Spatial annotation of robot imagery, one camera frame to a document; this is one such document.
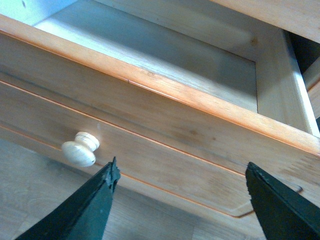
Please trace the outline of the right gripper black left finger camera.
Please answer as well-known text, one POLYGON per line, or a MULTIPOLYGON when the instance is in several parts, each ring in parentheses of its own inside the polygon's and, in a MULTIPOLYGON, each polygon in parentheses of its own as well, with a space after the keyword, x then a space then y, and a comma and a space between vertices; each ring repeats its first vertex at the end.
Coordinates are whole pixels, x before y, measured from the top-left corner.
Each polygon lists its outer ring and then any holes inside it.
POLYGON ((121 178, 114 157, 50 214, 18 240, 101 240, 116 185, 121 178))

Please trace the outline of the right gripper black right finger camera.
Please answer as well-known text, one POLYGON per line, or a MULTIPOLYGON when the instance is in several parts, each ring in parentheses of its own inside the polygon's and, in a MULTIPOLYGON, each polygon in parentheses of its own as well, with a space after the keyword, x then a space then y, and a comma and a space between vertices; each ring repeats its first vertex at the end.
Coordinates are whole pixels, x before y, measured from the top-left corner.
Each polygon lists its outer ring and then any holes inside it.
POLYGON ((262 168, 245 171, 251 204, 268 240, 318 240, 320 208, 262 168))

